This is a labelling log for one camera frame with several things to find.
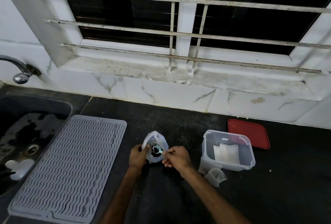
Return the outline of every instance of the sink drain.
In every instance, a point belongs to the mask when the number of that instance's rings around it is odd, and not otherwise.
[[[29,146],[24,152],[24,156],[25,157],[30,157],[32,155],[34,155],[37,151],[39,150],[39,145],[37,144],[33,144],[31,146]]]

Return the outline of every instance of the hand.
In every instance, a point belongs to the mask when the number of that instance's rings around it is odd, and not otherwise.
[[[165,157],[162,163],[165,167],[174,167],[183,176],[183,172],[192,168],[190,156],[185,147],[172,147],[168,151],[163,151]]]
[[[139,173],[141,172],[144,164],[146,164],[146,155],[150,148],[149,145],[147,145],[144,150],[139,151],[141,146],[142,145],[136,145],[132,148],[129,158],[129,168],[134,168]]]

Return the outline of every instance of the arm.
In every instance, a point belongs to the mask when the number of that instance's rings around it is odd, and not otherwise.
[[[146,146],[141,152],[139,151],[140,147],[141,145],[137,145],[131,150],[129,168],[99,224],[124,223],[135,182],[141,174],[143,165],[146,163],[146,155],[149,151],[149,146]]]
[[[250,224],[250,222],[198,173],[192,166],[188,151],[184,147],[172,147],[164,151],[165,167],[175,167],[192,186],[205,204],[217,224]]]

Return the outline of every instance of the metal bar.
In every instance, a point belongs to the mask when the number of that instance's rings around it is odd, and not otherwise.
[[[330,73],[330,71],[321,71],[321,70],[305,69],[305,68],[297,68],[297,67],[281,67],[281,66],[277,66],[277,65],[252,64],[252,63],[234,62],[234,61],[227,61],[227,60],[217,60],[217,59],[190,58],[190,57],[177,56],[177,55],[155,54],[155,53],[137,52],[134,50],[120,50],[120,49],[111,49],[111,48],[95,47],[95,46],[87,46],[87,45],[75,45],[75,44],[65,44],[65,43],[61,43],[59,45],[66,46],[66,47],[89,49],[89,50],[104,50],[107,52],[135,54],[135,55],[152,56],[152,57],[159,57],[159,58],[182,59],[182,60],[188,60],[188,61],[235,65],[235,66],[240,66],[240,67],[262,68],[262,69],[268,69],[268,70],[306,72],[306,73],[314,73],[314,74],[329,74]]]
[[[291,5],[282,5],[282,4],[261,4],[261,3],[233,2],[233,1],[223,1],[223,0],[155,0],[155,1],[180,2],[180,3],[192,3],[192,4],[212,4],[212,5],[224,5],[224,6],[258,8],[258,9],[273,9],[273,10],[281,10],[281,11],[331,13],[330,8],[291,6]]]
[[[55,23],[55,24],[68,24],[68,25],[77,25],[77,26],[85,26],[85,27],[92,27],[92,28],[120,30],[120,31],[133,31],[133,32],[142,32],[142,33],[150,33],[150,34],[169,35],[169,36],[173,35],[173,36],[184,36],[184,37],[195,37],[195,38],[200,37],[200,38],[208,38],[208,39],[220,39],[220,40],[230,40],[230,41],[239,41],[239,42],[259,43],[259,44],[301,46],[301,47],[312,47],[312,48],[319,48],[319,49],[331,49],[331,45],[321,45],[321,44],[297,43],[297,42],[266,40],[266,39],[238,38],[238,37],[195,34],[195,33],[186,33],[186,32],[149,30],[149,29],[119,27],[119,26],[104,25],[104,24],[90,24],[90,23],[72,22],[72,21],[65,21],[65,20],[54,20],[54,19],[44,19],[44,21],[47,23]]]
[[[202,18],[201,18],[201,25],[200,25],[200,31],[199,31],[199,34],[202,34],[202,32],[203,32],[203,30],[204,30],[205,20],[206,20],[206,15],[207,15],[207,10],[208,10],[208,4],[205,4],[205,6],[204,6],[204,11],[203,11],[203,13],[202,13]],[[201,43],[201,38],[198,38],[198,41],[197,41],[197,47],[195,48],[195,53],[194,53],[194,57],[195,57],[195,58],[198,57],[200,43]],[[194,61],[193,64],[192,64],[192,72],[191,72],[192,75],[194,74],[195,65],[196,65],[196,62]]]
[[[174,21],[175,21],[175,2],[171,2],[170,31],[173,31]],[[172,55],[172,43],[173,43],[173,35],[170,36],[170,43],[169,43],[169,54],[170,55]],[[172,62],[172,59],[169,59],[169,68],[168,68],[169,72],[171,72],[171,62]]]

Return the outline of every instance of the clear plastic container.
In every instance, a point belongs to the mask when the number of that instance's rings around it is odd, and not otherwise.
[[[221,145],[232,146],[230,149],[237,148],[238,145],[238,162],[222,161],[222,156],[215,160],[215,147],[218,148]],[[244,135],[226,133],[214,130],[208,130],[204,134],[204,141],[202,143],[202,160],[205,164],[208,164],[208,168],[225,168],[233,171],[249,170],[255,165],[255,158],[250,144],[249,138]]]

